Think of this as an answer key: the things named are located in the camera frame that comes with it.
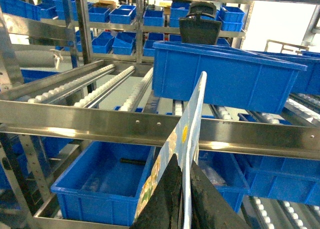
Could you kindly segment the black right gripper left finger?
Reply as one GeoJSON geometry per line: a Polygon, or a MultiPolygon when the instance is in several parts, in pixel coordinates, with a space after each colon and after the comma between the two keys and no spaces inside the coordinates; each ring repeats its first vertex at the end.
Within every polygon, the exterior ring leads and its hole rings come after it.
{"type": "Polygon", "coordinates": [[[150,200],[131,225],[132,229],[180,229],[182,170],[173,154],[150,200]]]}

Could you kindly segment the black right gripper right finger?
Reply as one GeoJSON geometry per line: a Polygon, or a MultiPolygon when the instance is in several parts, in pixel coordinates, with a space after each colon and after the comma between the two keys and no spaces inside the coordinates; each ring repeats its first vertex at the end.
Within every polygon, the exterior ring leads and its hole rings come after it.
{"type": "Polygon", "coordinates": [[[231,208],[201,168],[190,169],[192,229],[249,229],[250,226],[231,208]]]}

